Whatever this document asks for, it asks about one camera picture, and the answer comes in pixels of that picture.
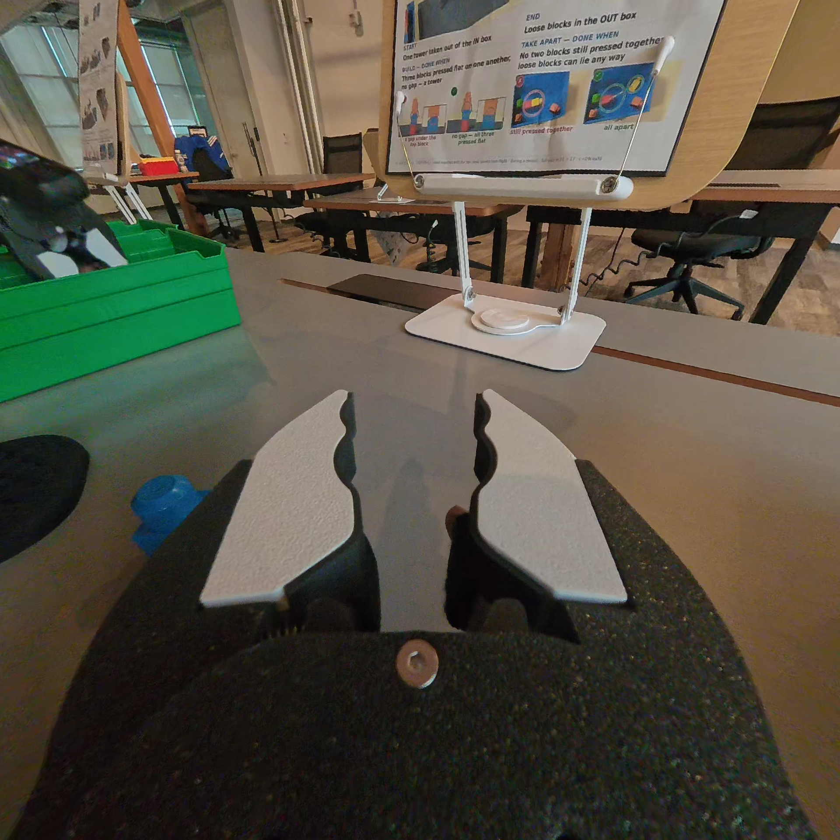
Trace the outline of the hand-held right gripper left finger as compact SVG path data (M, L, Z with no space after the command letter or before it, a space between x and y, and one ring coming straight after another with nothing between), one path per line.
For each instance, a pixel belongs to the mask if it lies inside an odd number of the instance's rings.
M204 607L377 606L377 568L354 487L354 396L338 390L284 426L251 464L200 595Z

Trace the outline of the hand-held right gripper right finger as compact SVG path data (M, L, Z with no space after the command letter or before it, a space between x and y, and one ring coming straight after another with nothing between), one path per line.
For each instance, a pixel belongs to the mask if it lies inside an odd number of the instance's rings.
M478 486L446 515L446 602L628 603L571 451L490 389L474 434Z

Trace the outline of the green plastic bin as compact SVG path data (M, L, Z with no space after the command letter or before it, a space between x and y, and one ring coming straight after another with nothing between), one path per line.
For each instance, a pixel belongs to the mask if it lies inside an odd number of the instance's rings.
M223 244L153 220L108 225L126 266L32 281L2 247L2 402L240 324Z

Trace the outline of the blue mega block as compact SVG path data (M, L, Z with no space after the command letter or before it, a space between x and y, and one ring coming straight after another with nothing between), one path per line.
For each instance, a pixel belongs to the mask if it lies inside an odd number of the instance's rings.
M132 541L151 557L163 541L208 496L185 476L157 476L145 482L131 500L131 509L140 520Z

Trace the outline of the wooden desk with black legs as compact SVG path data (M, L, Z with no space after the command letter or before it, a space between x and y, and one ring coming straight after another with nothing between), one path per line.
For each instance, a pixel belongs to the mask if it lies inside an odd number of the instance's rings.
M605 228L637 228L676 230L696 233L706 225L700 216L690 215L694 200L709 202L745 201L834 203L830 212L838 208L838 170L800 171L724 171L717 179L689 199L686 213L674 209L633 211L627 209L599 209L592 212L591 225Z
M185 194L197 207L206 204L217 208L237 209L243 215L251 248L264 253L264 245L254 216L254 208L265 210L303 207L315 196L330 196L363 188L373 183L373 173L262 175L255 179L230 178L210 182L192 182Z
M426 242L426 260L417 270L434 274L457 273L459 263L452 203L421 199L419 201L380 201L378 190L371 188L333 196L308 199L305 207L342 214L332 224L338 230L414 235ZM501 284L505 275L508 243L508 219L522 210L521 205L492 204L486 201L465 205L466 232L469 238L493 235L490 264L473 259L473 269L487 270L490 282Z
M198 223L198 213L188 200L185 184L195 173L169 173L162 175L132 175L129 183L132 186L153 188L160 194L164 209L171 224L200 235L202 227Z

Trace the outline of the wooden board with picture sheet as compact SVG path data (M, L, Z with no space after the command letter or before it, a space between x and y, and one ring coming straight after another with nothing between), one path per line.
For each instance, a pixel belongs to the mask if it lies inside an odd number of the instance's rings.
M151 220L130 182L129 97L117 70L119 4L78 2L78 101L82 172L115 202L127 224Z

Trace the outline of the blue jacket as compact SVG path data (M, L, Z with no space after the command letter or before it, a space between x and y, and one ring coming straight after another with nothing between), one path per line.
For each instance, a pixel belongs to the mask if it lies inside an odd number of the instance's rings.
M198 182L232 179L233 173L215 135L189 134L174 140L175 160L184 172L197 173Z

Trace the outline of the slanted wooden beam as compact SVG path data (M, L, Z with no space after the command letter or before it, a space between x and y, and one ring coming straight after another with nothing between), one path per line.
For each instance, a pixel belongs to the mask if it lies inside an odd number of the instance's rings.
M118 1L118 46L158 151L161 156L171 156L175 136L124 1Z

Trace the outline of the white document stand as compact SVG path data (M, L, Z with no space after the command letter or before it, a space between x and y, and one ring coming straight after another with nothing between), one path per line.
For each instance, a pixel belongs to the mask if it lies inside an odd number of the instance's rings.
M428 196L559 198L583 202L605 199L624 201L634 182L624 175L642 116L638 115L626 152L615 174L566 174L510 177L468 174L412 174L417 192ZM455 315L455 296L426 311L406 325L418 338L448 343L502 359L530 364L547 371L573 371L582 366L606 328L597 316L577 312L581 269L592 219L592 206L581 216L581 240L574 261L570 293L563 305L551 309L476 293L469 273L466 204L452 202L465 314Z

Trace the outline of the black round pad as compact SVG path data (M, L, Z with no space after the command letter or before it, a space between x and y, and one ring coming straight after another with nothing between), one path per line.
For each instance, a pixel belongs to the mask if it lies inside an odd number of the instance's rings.
M1 561L34 546L76 508L90 456L78 441L59 435L1 443Z

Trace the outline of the black flat plate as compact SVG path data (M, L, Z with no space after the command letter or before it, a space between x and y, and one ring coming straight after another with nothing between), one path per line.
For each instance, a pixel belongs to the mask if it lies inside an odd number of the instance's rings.
M344 298L420 313L459 294L445 288L410 280L372 274L358 274L326 287L326 291Z

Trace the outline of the printed instruction sheet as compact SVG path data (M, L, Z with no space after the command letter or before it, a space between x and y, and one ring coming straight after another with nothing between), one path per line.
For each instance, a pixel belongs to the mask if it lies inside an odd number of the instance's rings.
M664 176L725 7L394 2L387 173Z

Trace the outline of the wooden display board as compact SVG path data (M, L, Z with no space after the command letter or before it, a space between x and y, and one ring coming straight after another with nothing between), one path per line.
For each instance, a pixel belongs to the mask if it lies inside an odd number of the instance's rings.
M592 206L653 210L692 197L729 163L748 128L765 82L792 21L798 2L725 2L717 34L700 76L695 97L679 136L673 159L664 176L625 175L633 180L632 195L624 201L583 202L559 198L428 196L416 191L412 174L389 175L386 170L391 138L389 118L402 100L393 96L394 1L383 3L380 121L364 140L372 144L368 155L374 172L401 196L448 203L486 201L511 205L557 207Z

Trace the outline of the wooden post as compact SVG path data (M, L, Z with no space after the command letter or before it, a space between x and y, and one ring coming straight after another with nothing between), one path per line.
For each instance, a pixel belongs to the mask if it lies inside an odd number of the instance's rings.
M577 224L548 225L539 267L540 289L559 292L567 288L573 274L580 230Z

